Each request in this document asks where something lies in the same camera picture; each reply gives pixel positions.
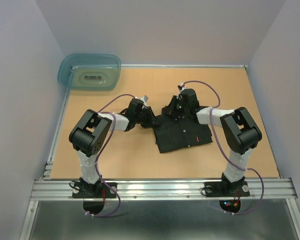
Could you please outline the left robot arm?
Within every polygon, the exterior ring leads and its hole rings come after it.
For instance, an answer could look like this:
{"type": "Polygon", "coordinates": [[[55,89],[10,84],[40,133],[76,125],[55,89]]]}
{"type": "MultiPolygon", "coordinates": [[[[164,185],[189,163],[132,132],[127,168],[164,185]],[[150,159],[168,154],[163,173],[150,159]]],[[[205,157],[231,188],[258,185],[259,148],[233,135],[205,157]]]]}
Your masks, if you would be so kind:
{"type": "Polygon", "coordinates": [[[159,125],[148,97],[134,97],[120,113],[96,112],[88,109],[69,134],[69,142],[79,157],[81,175],[71,181],[74,199],[101,198],[108,193],[102,180],[98,160],[115,131],[128,132],[136,125],[148,129],[159,125]]]}

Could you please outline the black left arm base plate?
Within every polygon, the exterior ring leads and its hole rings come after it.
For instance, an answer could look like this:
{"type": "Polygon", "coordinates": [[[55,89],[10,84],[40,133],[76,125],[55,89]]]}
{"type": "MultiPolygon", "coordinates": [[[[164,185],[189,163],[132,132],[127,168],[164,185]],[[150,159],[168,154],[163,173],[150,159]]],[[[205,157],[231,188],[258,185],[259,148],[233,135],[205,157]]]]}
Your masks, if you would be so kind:
{"type": "Polygon", "coordinates": [[[101,189],[98,193],[89,193],[82,189],[79,182],[71,182],[70,183],[72,188],[72,195],[73,199],[116,199],[117,195],[114,193],[113,190],[109,189],[104,183],[101,184],[101,189]]]}

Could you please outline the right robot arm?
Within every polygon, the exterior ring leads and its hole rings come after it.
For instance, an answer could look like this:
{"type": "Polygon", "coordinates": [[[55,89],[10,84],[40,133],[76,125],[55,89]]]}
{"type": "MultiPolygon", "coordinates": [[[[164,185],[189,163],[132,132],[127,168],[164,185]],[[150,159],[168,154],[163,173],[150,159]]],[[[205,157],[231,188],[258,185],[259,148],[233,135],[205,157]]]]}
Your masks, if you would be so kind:
{"type": "Polygon", "coordinates": [[[222,128],[230,148],[229,155],[225,156],[227,167],[220,181],[207,181],[204,184],[202,189],[204,196],[211,198],[250,195],[245,172],[253,149],[262,139],[262,133],[245,107],[220,110],[201,106],[195,90],[184,88],[178,95],[172,97],[161,112],[171,117],[188,117],[196,124],[210,125],[213,132],[216,127],[222,128]]]}

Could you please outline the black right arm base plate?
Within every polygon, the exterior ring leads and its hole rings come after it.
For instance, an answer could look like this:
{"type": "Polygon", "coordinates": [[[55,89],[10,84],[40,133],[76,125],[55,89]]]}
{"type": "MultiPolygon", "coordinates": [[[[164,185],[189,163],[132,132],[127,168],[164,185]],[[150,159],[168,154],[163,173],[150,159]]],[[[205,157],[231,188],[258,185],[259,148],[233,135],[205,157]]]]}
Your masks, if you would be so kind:
{"type": "Polygon", "coordinates": [[[225,181],[208,181],[204,183],[204,195],[208,198],[249,197],[250,191],[246,181],[227,183],[225,181]]]}

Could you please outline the black pinstriped long sleeve shirt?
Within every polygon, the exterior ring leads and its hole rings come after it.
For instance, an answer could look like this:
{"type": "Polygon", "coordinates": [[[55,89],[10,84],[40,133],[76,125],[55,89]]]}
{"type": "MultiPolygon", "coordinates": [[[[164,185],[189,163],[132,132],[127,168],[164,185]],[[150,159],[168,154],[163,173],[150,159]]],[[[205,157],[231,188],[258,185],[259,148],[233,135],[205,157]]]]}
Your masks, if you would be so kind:
{"type": "Polygon", "coordinates": [[[167,113],[166,108],[156,116],[159,125],[153,127],[155,143],[161,154],[213,142],[207,124],[197,124],[183,113],[167,113]]]}

